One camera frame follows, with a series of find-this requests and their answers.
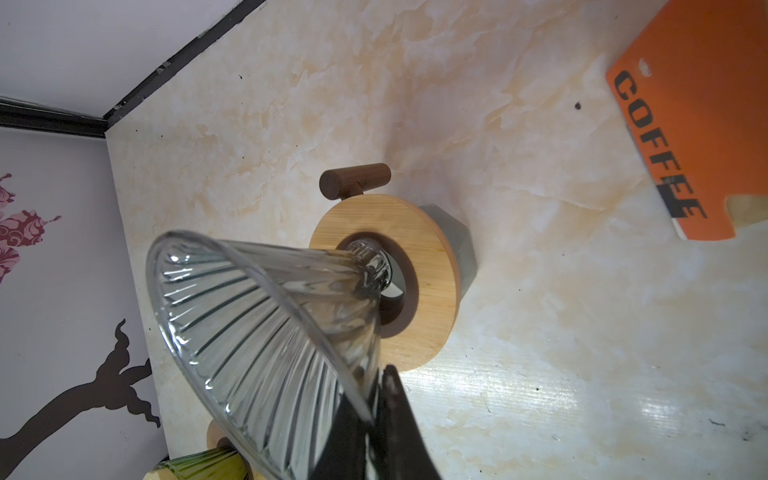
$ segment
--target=white wall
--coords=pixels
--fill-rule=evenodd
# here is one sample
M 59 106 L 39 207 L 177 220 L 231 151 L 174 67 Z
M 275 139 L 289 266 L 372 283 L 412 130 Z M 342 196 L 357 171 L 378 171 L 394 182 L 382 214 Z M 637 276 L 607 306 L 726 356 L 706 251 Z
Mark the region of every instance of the white wall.
M 0 186 L 16 196 L 4 219 L 22 210 L 62 218 L 45 225 L 42 242 L 17 249 L 20 261 L 0 283 L 3 439 L 54 397 L 94 380 L 122 319 L 129 367 L 148 357 L 106 142 L 0 129 L 5 173 L 13 176 Z M 152 377 L 134 388 L 159 415 Z M 44 440 L 9 478 L 133 480 L 166 453 L 163 429 L 143 416 L 94 408 Z
M 239 0 L 2 0 L 0 96 L 102 116 Z

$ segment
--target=dark wood knob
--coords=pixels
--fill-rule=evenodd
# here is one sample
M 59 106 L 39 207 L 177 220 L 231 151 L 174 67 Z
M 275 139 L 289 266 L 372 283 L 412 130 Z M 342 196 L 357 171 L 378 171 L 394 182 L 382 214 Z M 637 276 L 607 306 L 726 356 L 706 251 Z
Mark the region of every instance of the dark wood knob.
M 392 171 L 386 164 L 334 168 L 320 175 L 320 193 L 328 200 L 345 200 L 365 190 L 383 187 L 391 179 Z

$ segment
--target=wooden ring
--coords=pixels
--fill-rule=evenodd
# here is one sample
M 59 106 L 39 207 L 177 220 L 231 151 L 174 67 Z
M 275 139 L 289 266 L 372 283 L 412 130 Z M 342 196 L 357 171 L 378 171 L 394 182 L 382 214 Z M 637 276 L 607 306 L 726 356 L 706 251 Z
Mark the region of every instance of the wooden ring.
M 407 298 L 403 308 L 412 319 L 402 332 L 382 338 L 381 345 L 382 364 L 406 372 L 434 358 L 448 341 L 461 299 L 458 264 L 448 239 L 429 215 L 405 200 L 381 194 L 351 197 L 328 210 L 317 224 L 310 248 L 335 250 L 350 237 L 368 232 L 394 242 L 415 273 L 415 311 L 408 312 Z M 413 289 L 406 283 L 406 296 L 408 290 Z

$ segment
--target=wall decal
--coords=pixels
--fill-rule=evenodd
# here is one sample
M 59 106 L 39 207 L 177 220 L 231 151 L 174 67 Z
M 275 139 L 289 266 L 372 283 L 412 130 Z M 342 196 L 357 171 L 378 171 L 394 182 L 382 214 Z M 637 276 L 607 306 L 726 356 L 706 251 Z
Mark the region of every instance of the wall decal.
M 0 177 L 0 181 L 10 177 L 11 174 L 5 174 Z M 53 220 L 43 220 L 34 210 L 31 212 L 22 210 L 4 219 L 2 209 L 13 203 L 15 196 L 0 187 L 0 283 L 20 260 L 16 247 L 29 247 L 42 242 L 43 233 L 45 233 L 43 227 L 61 219 L 59 215 Z
M 128 366 L 130 344 L 121 327 L 125 319 L 114 329 L 117 342 L 107 359 L 96 370 L 96 379 L 70 388 L 51 400 L 35 413 L 15 435 L 0 439 L 0 480 L 5 480 L 19 463 L 40 443 L 53 435 L 70 420 L 90 409 L 105 407 L 118 410 L 127 407 L 133 415 L 144 415 L 148 422 L 160 428 L 160 419 L 152 415 L 152 404 L 138 397 L 132 387 L 139 380 L 152 374 L 149 359 L 142 366 Z

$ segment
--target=marble surface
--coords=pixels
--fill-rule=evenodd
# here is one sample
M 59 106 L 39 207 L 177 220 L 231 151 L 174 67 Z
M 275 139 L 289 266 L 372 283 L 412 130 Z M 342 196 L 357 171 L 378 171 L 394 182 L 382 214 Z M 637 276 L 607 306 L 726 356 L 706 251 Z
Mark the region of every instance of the marble surface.
M 764 478 L 768 224 L 680 240 L 604 80 L 663 3 L 272 0 L 110 129 L 171 455 L 210 417 L 154 327 L 151 241 L 305 247 L 320 173 L 383 161 L 378 191 L 478 257 L 402 376 L 444 478 Z

